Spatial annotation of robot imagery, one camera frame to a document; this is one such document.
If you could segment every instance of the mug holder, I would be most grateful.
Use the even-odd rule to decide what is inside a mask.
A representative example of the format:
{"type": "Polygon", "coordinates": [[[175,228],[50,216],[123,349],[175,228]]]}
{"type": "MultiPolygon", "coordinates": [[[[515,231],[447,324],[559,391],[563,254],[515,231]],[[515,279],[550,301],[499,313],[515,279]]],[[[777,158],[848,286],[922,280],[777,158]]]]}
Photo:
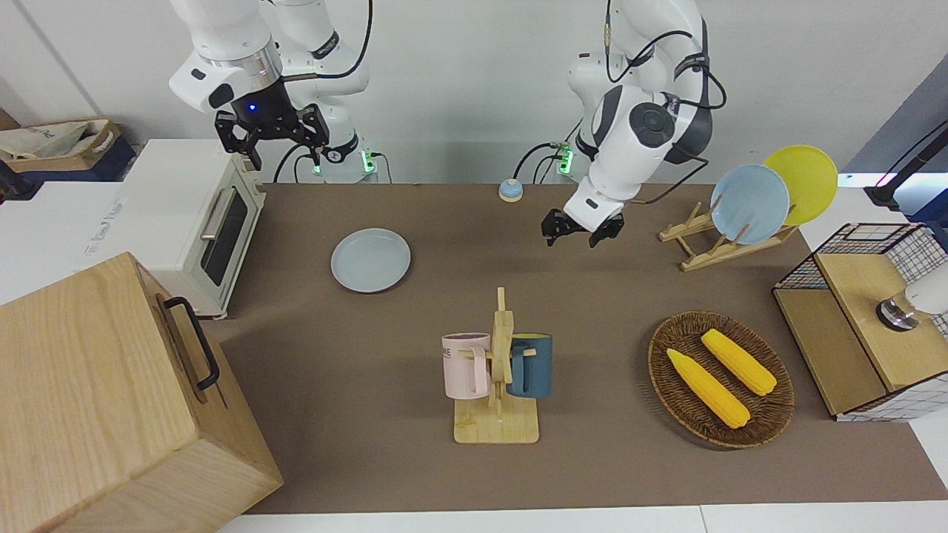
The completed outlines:
{"type": "MultiPolygon", "coordinates": [[[[539,440],[537,401],[507,393],[513,382],[510,347],[514,313],[506,309],[503,287],[497,287],[497,307],[491,335],[490,394],[471,400],[454,400],[454,440],[460,444],[533,444],[539,440]]],[[[536,354],[536,350],[526,350],[536,354]]]]}

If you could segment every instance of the pink mug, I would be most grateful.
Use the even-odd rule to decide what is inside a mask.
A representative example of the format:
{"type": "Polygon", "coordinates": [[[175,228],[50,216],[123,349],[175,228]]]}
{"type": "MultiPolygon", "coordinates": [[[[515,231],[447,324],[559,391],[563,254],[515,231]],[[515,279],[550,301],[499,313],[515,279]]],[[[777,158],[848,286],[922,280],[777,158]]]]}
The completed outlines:
{"type": "Polygon", "coordinates": [[[489,349],[490,335],[486,333],[454,333],[441,337],[447,397],[476,399],[490,394],[489,349]]]}

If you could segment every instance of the brown table mat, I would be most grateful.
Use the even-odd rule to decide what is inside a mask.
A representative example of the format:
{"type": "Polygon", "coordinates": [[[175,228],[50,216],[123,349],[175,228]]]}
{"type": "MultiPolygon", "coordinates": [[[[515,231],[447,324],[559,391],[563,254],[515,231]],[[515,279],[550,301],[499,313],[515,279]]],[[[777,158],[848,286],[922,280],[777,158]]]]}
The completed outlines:
{"type": "MultiPolygon", "coordinates": [[[[626,209],[618,239],[547,248],[539,223],[573,187],[527,187],[505,204],[489,185],[270,187],[230,305],[208,322],[286,485],[254,513],[856,502],[948,497],[911,428],[827,414],[771,296],[808,253],[785,245],[689,273],[656,232],[711,188],[686,186],[626,209]],[[355,230],[397,231],[411,267],[396,287],[355,294],[329,270],[355,230]],[[555,339],[554,394],[540,441],[452,440],[440,337],[488,331],[495,287],[517,331],[555,339]],[[673,314],[702,309],[755,329],[783,357],[797,409],[759,449],[709,450],[650,389],[647,346],[673,314]]],[[[651,197],[662,187],[646,186],[651,197]]],[[[689,237],[693,248],[713,238],[689,237]]]]}

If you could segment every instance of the light blue plate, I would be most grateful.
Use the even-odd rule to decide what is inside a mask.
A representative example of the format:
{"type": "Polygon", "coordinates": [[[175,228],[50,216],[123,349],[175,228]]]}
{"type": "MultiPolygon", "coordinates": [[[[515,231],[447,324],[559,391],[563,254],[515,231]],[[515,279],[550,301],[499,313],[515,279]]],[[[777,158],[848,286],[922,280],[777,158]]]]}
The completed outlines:
{"type": "Polygon", "coordinates": [[[780,175],[763,165],[741,165],[724,175],[711,193],[715,228],[734,241],[746,224],[751,228],[738,244],[761,243],[774,236],[787,219],[790,194],[780,175]]]}

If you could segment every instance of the mug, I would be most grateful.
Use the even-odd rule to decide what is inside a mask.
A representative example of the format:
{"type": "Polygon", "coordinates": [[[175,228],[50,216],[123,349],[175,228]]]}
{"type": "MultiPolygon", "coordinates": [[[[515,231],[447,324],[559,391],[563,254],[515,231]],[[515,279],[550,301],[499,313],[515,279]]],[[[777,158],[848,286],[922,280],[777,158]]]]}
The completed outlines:
{"type": "Polygon", "coordinates": [[[454,333],[441,337],[447,397],[477,399],[490,394],[489,349],[490,335],[486,333],[454,333]]]}
{"type": "Polygon", "coordinates": [[[545,333],[515,333],[510,346],[514,381],[507,384],[509,395],[544,398],[553,391],[553,337],[545,333]],[[525,356],[529,349],[534,356],[525,356]]]}

